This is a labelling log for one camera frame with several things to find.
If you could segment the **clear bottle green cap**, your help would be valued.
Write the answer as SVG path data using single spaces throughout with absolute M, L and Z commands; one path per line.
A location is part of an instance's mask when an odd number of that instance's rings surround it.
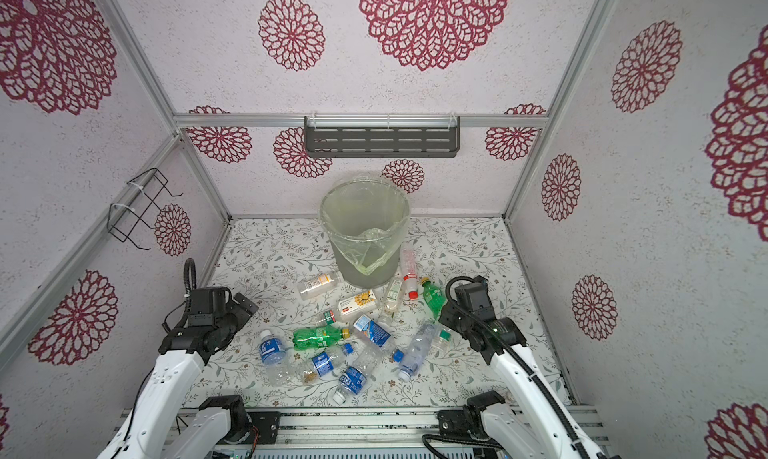
M 433 345 L 442 352 L 448 352 L 452 344 L 452 334 L 448 329 L 441 328 L 437 333 Z

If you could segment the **green soda bottle upright-lying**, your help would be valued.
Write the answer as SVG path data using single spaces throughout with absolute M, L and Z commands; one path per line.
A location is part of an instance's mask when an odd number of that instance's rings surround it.
M 438 321 L 447 298 L 440 286 L 427 277 L 421 279 L 421 286 L 424 302 L 431 311 L 434 320 Z

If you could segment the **clear bottle blue label white cap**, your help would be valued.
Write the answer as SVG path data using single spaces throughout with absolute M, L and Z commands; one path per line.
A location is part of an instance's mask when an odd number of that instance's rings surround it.
M 259 334 L 258 350 L 270 383 L 275 386 L 286 383 L 290 379 L 291 370 L 283 341 L 270 329 L 264 329 Z

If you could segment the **crushed bottle blue label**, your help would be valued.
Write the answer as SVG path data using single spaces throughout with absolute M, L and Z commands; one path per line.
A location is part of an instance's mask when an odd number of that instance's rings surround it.
M 360 354 L 339 377 L 338 386 L 332 395 L 337 405 L 358 396 L 371 381 L 373 371 L 381 362 L 381 356 L 372 351 Z

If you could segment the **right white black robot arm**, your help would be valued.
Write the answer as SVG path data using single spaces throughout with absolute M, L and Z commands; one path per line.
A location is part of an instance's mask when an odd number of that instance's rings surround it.
M 527 419 L 519 422 L 500 402 L 484 405 L 477 420 L 482 432 L 512 458 L 606 458 L 545 380 L 517 324 L 496 315 L 488 280 L 456 276 L 445 295 L 439 322 L 482 356 Z

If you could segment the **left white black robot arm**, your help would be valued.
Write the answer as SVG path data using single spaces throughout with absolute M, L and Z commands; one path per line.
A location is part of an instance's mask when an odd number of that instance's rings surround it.
M 223 395 L 205 399 L 179 437 L 166 443 L 195 380 L 257 312 L 256 303 L 226 287 L 186 292 L 179 321 L 166 329 L 128 417 L 99 456 L 204 458 L 222 441 L 237 444 L 257 437 L 243 398 Z

